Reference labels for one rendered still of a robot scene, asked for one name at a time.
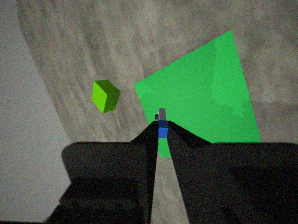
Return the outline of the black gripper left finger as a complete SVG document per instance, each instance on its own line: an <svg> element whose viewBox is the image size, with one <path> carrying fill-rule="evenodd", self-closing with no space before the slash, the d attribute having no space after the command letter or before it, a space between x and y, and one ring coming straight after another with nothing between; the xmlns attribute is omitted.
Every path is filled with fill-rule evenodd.
<svg viewBox="0 0 298 224"><path fill-rule="evenodd" d="M75 178L135 179L144 224L151 223L158 152L158 121L130 142L75 142L62 150L71 183Z"/></svg>

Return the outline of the small green block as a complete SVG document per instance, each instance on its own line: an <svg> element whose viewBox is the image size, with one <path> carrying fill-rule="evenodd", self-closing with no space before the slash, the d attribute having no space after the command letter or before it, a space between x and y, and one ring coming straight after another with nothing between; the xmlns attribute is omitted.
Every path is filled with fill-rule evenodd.
<svg viewBox="0 0 298 224"><path fill-rule="evenodd" d="M109 80L97 80L93 84L92 102L106 113L116 109L120 93Z"/></svg>

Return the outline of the green square zone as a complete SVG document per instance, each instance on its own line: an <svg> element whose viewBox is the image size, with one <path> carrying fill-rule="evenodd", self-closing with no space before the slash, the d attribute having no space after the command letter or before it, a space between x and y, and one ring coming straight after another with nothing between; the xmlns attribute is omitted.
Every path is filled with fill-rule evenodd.
<svg viewBox="0 0 298 224"><path fill-rule="evenodd" d="M231 30L134 86L149 125L165 108L211 143L262 143Z"/></svg>

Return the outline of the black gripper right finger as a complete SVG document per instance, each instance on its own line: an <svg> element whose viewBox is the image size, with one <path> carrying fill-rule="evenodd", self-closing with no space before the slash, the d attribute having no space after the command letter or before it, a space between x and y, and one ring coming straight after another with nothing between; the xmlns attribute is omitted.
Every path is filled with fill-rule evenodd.
<svg viewBox="0 0 298 224"><path fill-rule="evenodd" d="M172 121L167 142L190 224L207 224L230 167L296 167L298 144L211 143Z"/></svg>

